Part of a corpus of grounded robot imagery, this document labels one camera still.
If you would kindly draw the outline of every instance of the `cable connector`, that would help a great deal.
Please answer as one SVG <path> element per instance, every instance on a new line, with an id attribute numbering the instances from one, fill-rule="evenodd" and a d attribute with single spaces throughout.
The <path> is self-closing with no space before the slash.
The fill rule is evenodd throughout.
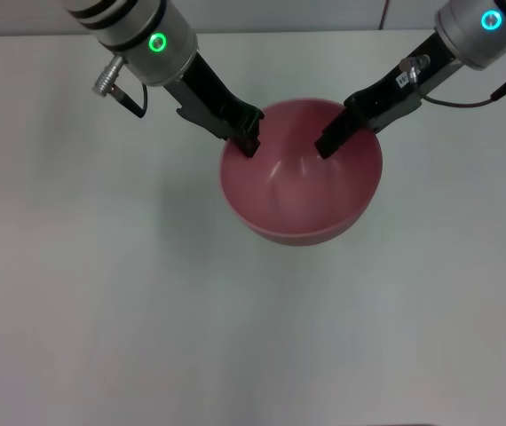
<path id="1" fill-rule="evenodd" d="M 115 55 L 113 59 L 111 59 L 111 62 L 109 62 L 109 65 L 103 68 L 92 90 L 101 98 L 107 96 L 115 85 L 119 72 L 125 63 L 125 59 L 123 59 L 122 56 Z"/>

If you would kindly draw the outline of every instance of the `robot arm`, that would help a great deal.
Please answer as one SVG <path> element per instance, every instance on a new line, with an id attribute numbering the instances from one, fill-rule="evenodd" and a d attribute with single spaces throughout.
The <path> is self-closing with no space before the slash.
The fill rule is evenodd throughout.
<path id="1" fill-rule="evenodd" d="M 316 142 L 328 158 L 362 128 L 380 132 L 411 114 L 422 100 L 447 107 L 482 107 L 506 95 L 506 83 L 479 104 L 436 101 L 427 94 L 464 65 L 485 69 L 506 53 L 506 0 L 450 0 L 436 17 L 436 33 L 383 80 L 354 93 Z"/>
<path id="2" fill-rule="evenodd" d="M 127 67 L 147 86 L 164 88 L 181 105 L 178 114 L 218 138 L 233 140 L 252 157 L 259 147 L 256 107 L 237 99 L 198 53 L 198 38 L 170 0 L 63 0 L 66 10 L 115 56 L 93 90 L 111 94 L 141 117 L 115 81 Z"/>

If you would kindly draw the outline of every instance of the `silver connector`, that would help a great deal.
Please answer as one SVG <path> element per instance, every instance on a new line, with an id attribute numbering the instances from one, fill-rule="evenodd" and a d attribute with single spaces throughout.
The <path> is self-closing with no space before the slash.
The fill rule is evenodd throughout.
<path id="1" fill-rule="evenodd" d="M 103 68 L 103 72 L 99 75 L 92 90 L 101 98 L 107 96 L 115 85 L 123 65 L 125 65 L 125 59 L 123 59 L 122 56 L 115 55 L 113 59 L 111 59 L 111 62 L 109 62 L 109 65 Z"/>
<path id="2" fill-rule="evenodd" d="M 399 69 L 406 72 L 409 76 L 409 81 L 412 84 L 419 83 L 419 74 L 421 71 L 431 65 L 431 58 L 429 55 L 421 55 L 411 58 L 404 58 L 399 63 Z"/>

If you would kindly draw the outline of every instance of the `white wall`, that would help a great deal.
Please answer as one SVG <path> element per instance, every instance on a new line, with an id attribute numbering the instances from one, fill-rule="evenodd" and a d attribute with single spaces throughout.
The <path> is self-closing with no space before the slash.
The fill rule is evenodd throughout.
<path id="1" fill-rule="evenodd" d="M 201 47 L 262 107 L 342 101 L 429 33 Z M 394 123 L 361 220 L 292 249 L 239 223 L 164 90 L 144 120 L 91 93 L 93 37 L 0 51 L 0 426 L 506 425 L 506 99 Z M 433 95 L 484 99 L 506 57 L 481 76 Z"/>
<path id="2" fill-rule="evenodd" d="M 383 0 L 174 0 L 199 31 L 376 28 Z M 387 28 L 432 28 L 446 0 L 392 0 Z M 70 34 L 83 29 L 58 0 L 0 0 L 0 35 Z"/>

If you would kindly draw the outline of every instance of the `blue led ring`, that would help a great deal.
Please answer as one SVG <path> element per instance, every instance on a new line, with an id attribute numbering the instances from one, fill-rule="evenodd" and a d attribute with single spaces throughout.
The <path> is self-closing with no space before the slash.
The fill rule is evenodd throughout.
<path id="1" fill-rule="evenodd" d="M 491 17 L 495 18 L 494 23 L 488 23 L 489 18 Z M 487 11 L 482 16 L 482 27 L 487 31 L 495 31 L 496 29 L 502 26 L 502 23 L 503 23 L 502 14 L 499 13 L 498 11 Z"/>

